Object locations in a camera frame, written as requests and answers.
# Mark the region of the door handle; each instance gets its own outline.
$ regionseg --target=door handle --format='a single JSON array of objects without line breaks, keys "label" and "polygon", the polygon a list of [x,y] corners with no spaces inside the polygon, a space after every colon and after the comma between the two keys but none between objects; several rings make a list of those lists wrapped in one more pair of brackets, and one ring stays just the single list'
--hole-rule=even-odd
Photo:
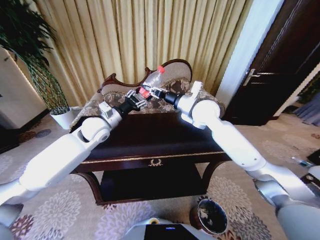
[{"label": "door handle", "polygon": [[256,69],[252,68],[250,70],[249,74],[247,72],[248,75],[246,76],[246,79],[244,80],[244,83],[243,83],[242,86],[244,86],[244,87],[247,86],[252,77],[258,78],[261,75],[276,75],[276,74],[278,74],[278,73],[275,73],[275,72],[257,72],[256,74],[254,74],[255,71],[256,71]]}]

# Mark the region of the dark wooden door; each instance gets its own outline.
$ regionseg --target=dark wooden door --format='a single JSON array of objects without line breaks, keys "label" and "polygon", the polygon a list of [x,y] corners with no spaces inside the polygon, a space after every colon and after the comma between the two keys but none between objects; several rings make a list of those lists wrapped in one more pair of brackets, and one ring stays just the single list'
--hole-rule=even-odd
[{"label": "dark wooden door", "polygon": [[320,1],[286,0],[224,120],[264,125],[320,61]]}]

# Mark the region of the metal trash can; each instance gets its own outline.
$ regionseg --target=metal trash can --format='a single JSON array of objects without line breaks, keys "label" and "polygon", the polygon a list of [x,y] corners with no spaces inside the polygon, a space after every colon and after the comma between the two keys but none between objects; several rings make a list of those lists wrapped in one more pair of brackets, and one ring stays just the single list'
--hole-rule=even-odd
[{"label": "metal trash can", "polygon": [[193,207],[189,215],[190,224],[203,229],[208,234],[223,234],[227,230],[228,219],[224,209],[215,201],[205,198]]}]

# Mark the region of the dark wooden table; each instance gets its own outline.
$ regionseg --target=dark wooden table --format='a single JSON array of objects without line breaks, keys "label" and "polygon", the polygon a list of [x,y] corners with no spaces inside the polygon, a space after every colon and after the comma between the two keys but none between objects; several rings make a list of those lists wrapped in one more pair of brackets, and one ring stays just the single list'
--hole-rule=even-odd
[{"label": "dark wooden table", "polygon": [[[205,194],[216,167],[229,160],[208,128],[193,127],[180,113],[131,114],[72,173],[105,205]],[[209,163],[202,178],[196,163]],[[104,171],[101,182],[96,171]]]}]

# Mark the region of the carpet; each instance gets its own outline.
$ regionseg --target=carpet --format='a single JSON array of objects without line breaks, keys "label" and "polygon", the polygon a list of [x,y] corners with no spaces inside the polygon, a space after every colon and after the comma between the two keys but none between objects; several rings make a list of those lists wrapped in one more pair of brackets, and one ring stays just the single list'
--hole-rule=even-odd
[{"label": "carpet", "polygon": [[[291,114],[281,114],[264,126],[236,127],[267,160],[288,167],[298,176],[307,171],[291,157],[306,159],[320,148],[320,128],[306,125]],[[19,147],[0,155],[0,182],[18,178],[31,158],[66,133],[45,116],[31,133],[21,137]],[[197,164],[201,174],[205,167],[204,163]],[[101,179],[102,172],[95,174]],[[227,213],[228,230],[215,236],[219,240],[286,239],[274,208],[233,162],[223,163],[213,173],[206,195],[105,206],[97,206],[86,181],[71,174],[27,201],[11,230],[17,240],[118,240],[132,225],[150,217],[188,224],[190,209],[202,198],[215,200]]]}]

